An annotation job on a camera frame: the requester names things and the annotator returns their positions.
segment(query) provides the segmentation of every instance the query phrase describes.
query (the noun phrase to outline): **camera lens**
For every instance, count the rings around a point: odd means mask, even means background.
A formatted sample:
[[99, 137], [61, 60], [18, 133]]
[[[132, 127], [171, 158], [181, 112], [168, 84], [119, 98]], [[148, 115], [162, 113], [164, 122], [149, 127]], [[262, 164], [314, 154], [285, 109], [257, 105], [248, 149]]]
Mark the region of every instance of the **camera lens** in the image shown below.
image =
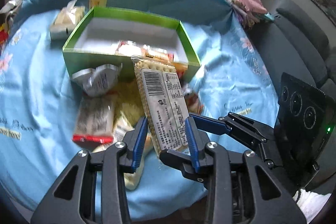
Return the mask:
[[302, 99], [300, 94], [294, 92], [291, 97], [291, 112], [293, 113], [294, 116], [299, 115], [302, 107]]
[[282, 97], [282, 100], [283, 100], [284, 102], [287, 101], [287, 99], [288, 99], [288, 88], [287, 88], [286, 86], [284, 86], [284, 87], [282, 88], [281, 97]]
[[303, 117], [304, 125], [307, 129], [312, 129], [316, 122], [316, 111], [313, 107], [307, 107]]

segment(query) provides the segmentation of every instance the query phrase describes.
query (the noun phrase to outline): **gray seat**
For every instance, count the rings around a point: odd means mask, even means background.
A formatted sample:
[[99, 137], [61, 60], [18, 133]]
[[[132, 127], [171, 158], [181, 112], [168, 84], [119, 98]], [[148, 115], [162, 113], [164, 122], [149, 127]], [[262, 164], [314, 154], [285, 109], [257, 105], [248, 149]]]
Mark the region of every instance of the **gray seat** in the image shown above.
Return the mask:
[[284, 16], [279, 14], [275, 15], [274, 23], [294, 46], [314, 78], [316, 86], [318, 88], [321, 87], [328, 79], [328, 72], [326, 64], [317, 49], [308, 38]]
[[305, 11], [291, 0], [283, 0], [276, 11], [286, 17], [308, 38], [323, 60], [327, 59], [330, 51], [328, 37]]
[[274, 23], [258, 23], [248, 36], [263, 59], [278, 95], [283, 72], [316, 86], [300, 55]]

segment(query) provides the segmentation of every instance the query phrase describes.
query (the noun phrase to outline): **silver snack packet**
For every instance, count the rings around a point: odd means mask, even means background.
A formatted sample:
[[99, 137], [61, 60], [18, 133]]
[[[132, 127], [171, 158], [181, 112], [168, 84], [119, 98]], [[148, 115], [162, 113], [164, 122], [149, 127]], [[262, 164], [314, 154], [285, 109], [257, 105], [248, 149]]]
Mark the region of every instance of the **silver snack packet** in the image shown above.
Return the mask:
[[79, 84], [88, 96], [102, 96], [118, 83], [121, 69], [122, 64], [119, 67], [106, 64], [96, 69], [80, 70], [72, 75], [72, 80]]

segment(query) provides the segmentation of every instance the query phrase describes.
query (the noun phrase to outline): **snack bag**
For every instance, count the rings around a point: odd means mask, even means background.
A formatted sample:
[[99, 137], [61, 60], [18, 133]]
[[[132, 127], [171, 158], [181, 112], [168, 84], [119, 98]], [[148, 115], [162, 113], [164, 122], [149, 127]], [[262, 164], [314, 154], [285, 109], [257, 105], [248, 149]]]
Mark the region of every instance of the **snack bag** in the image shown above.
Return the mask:
[[73, 142], [88, 149], [113, 142], [114, 95], [83, 96], [76, 121]]
[[183, 74], [188, 69], [188, 64], [179, 62], [177, 55], [174, 55], [162, 48], [152, 47], [149, 45], [139, 45], [133, 41], [120, 41], [115, 53], [131, 57], [143, 57], [147, 60], [162, 63], [169, 63], [176, 68], [179, 79], [182, 78]]
[[83, 69], [72, 75], [72, 81], [76, 82], [88, 96], [102, 96], [118, 83], [122, 67], [122, 64], [119, 67], [106, 64], [95, 69]]
[[72, 0], [57, 15], [49, 27], [50, 38], [67, 39], [77, 24], [84, 17], [84, 6], [75, 6], [77, 0]]
[[204, 105], [200, 102], [198, 95], [192, 90], [190, 85], [184, 84], [182, 87], [182, 92], [184, 95], [185, 103], [187, 105], [188, 111], [201, 114], [203, 111]]
[[185, 150], [185, 119], [189, 114], [175, 67], [146, 59], [132, 60], [157, 156], [165, 149]]
[[[125, 115], [121, 115], [119, 117], [119, 119], [117, 120], [117, 122], [115, 123], [115, 126], [113, 128], [113, 136], [114, 136], [113, 143], [116, 143], [118, 141], [122, 141], [125, 134], [128, 131], [131, 131], [131, 130], [134, 130], [134, 128], [132, 126], [130, 126], [130, 123], [125, 118]], [[95, 153], [95, 152], [104, 151], [107, 148], [109, 148], [111, 145], [112, 145], [112, 143], [100, 145], [93, 152]], [[124, 174], [125, 187], [128, 190], [131, 190], [131, 191], [135, 190], [135, 188], [138, 186], [140, 178], [142, 176], [143, 167], [144, 167], [144, 158], [151, 151], [152, 148], [153, 148], [153, 144], [152, 144], [151, 137], [150, 137], [150, 135], [147, 135], [145, 145], [144, 145], [144, 149], [143, 149], [143, 153], [142, 153], [140, 166], [137, 168], [135, 173], [133, 173], [133, 174], [125, 173]]]
[[119, 82], [112, 90], [116, 93], [114, 124], [123, 116], [129, 125], [135, 127], [140, 117], [144, 116], [138, 84], [136, 80], [130, 83]]

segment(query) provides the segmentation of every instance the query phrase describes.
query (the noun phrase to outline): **pillow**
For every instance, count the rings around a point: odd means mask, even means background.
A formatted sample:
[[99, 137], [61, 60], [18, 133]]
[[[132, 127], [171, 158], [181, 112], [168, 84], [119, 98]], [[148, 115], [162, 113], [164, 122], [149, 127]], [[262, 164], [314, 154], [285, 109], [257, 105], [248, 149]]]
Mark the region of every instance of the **pillow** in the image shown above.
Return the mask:
[[276, 11], [291, 21], [310, 40], [323, 60], [329, 55], [329, 40], [322, 29], [291, 0], [283, 0]]

